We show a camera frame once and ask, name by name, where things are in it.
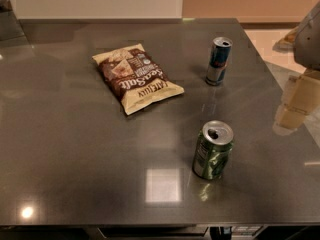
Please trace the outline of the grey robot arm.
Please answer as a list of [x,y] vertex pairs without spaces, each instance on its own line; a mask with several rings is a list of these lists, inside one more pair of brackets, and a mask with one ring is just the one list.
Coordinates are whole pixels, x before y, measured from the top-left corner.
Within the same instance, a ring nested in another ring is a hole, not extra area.
[[294,60],[305,71],[287,80],[273,130],[282,136],[297,130],[320,106],[320,2],[297,27],[293,42]]

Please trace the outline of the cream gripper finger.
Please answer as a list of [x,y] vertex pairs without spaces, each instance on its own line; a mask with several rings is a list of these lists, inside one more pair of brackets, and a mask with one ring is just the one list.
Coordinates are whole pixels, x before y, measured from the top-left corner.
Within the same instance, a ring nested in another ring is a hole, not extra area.
[[303,124],[305,119],[304,114],[289,110],[285,105],[280,105],[276,111],[272,129],[280,136],[290,135]]
[[299,76],[290,75],[282,103],[290,110],[311,114],[320,105],[320,71],[306,69]]

